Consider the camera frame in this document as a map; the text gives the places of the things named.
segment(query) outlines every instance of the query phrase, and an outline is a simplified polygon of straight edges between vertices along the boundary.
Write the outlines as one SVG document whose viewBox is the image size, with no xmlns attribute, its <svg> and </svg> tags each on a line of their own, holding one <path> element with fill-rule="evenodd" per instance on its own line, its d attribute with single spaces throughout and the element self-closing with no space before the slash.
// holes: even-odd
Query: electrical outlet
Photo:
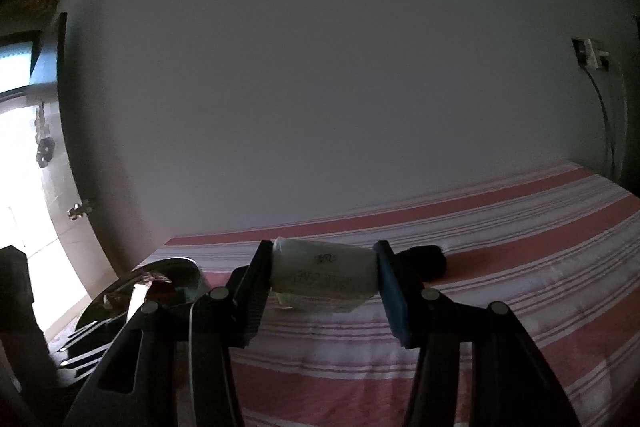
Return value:
<svg viewBox="0 0 640 427">
<path fill-rule="evenodd" d="M 578 64 L 590 70 L 609 71 L 609 52 L 603 51 L 594 39 L 572 39 Z"/>
<path fill-rule="evenodd" d="M 574 43 L 574 52 L 575 58 L 578 59 L 578 64 L 586 65 L 587 64 L 587 48 L 584 45 L 584 40 L 582 39 L 573 39 Z"/>
</svg>

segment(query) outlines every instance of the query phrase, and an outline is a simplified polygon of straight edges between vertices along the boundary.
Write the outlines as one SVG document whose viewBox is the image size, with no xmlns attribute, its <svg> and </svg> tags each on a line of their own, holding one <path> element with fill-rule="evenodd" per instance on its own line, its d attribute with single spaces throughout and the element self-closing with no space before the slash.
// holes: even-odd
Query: black object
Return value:
<svg viewBox="0 0 640 427">
<path fill-rule="evenodd" d="M 388 242 L 373 248 L 391 330 L 403 347 L 420 348 L 404 427 L 453 425 L 461 342 L 474 345 L 471 427 L 579 427 L 561 385 L 506 304 L 457 304 L 425 289 Z M 193 424 L 243 426 L 228 348 L 246 346 L 257 332 L 272 249 L 271 241 L 262 241 L 250 265 L 194 303 L 145 302 L 86 380 L 63 426 L 173 427 L 174 343 L 184 340 Z M 103 327 L 108 325 L 86 325 L 83 334 Z"/>
<path fill-rule="evenodd" d="M 447 271 L 447 258 L 437 245 L 412 247 L 398 252 L 396 257 L 411 266 L 422 282 L 439 279 Z"/>
<path fill-rule="evenodd" d="M 53 159 L 53 149 L 55 148 L 55 143 L 53 142 L 53 138 L 47 137 L 43 138 L 38 142 L 38 151 L 36 152 L 36 162 L 41 169 L 44 169 L 49 162 Z"/>
<path fill-rule="evenodd" d="M 20 391 L 0 361 L 3 427 L 36 425 L 36 418 L 51 416 L 49 390 L 56 386 L 56 372 L 32 304 L 26 254 L 15 247 L 0 248 L 0 342 Z"/>
</svg>

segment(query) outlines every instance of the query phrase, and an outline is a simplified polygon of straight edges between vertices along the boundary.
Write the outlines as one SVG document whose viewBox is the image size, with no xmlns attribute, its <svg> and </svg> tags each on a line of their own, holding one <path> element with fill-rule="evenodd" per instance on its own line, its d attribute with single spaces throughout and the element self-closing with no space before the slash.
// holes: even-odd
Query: white wall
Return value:
<svg viewBox="0 0 640 427">
<path fill-rule="evenodd" d="M 102 204 L 176 235 L 331 216 L 570 159 L 601 169 L 571 36 L 625 68 L 639 0 L 60 0 Z M 127 213 L 136 215 L 132 221 Z M 133 223 L 148 228 L 136 237 Z"/>
</svg>

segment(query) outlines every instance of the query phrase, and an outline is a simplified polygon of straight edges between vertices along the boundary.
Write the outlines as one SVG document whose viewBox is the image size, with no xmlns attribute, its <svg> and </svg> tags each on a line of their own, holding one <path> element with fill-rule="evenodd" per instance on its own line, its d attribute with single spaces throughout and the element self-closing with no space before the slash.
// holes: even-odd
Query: window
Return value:
<svg viewBox="0 0 640 427">
<path fill-rule="evenodd" d="M 0 92 L 29 84 L 32 42 L 18 42 L 0 48 Z"/>
</svg>

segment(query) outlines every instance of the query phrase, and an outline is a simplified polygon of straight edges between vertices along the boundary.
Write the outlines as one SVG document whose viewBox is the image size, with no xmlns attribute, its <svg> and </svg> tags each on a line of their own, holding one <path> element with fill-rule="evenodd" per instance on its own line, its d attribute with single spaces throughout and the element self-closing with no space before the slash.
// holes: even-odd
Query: bed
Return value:
<svg viewBox="0 0 640 427">
<path fill-rule="evenodd" d="M 640 200 L 576 164 L 361 209 L 311 223 L 178 237 L 148 261 L 190 257 L 212 285 L 247 264 L 260 239 L 305 237 L 394 251 L 440 245 L 454 301 L 503 300 L 556 372 L 584 426 L 610 425 L 640 377 Z M 232 353 L 248 425 L 402 424 L 417 360 L 391 335 L 376 296 L 350 313 L 268 302 L 258 335 Z M 462 346 L 457 426 L 468 421 L 470 348 Z"/>
</svg>

